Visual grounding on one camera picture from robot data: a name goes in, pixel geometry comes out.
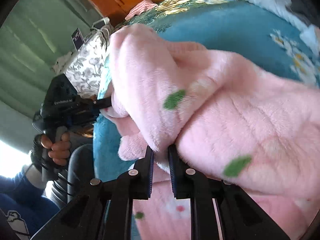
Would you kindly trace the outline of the person left hand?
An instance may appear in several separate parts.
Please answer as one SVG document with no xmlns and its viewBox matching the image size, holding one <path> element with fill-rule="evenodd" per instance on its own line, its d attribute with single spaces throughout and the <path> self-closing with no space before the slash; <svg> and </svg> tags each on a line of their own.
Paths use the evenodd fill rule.
<svg viewBox="0 0 320 240">
<path fill-rule="evenodd" d="M 52 143 L 46 135 L 41 135 L 41 144 L 48 149 L 48 156 L 54 163 L 60 166 L 67 164 L 67 159 L 70 157 L 71 142 L 69 133 L 63 133 L 61 140 Z"/>
</svg>

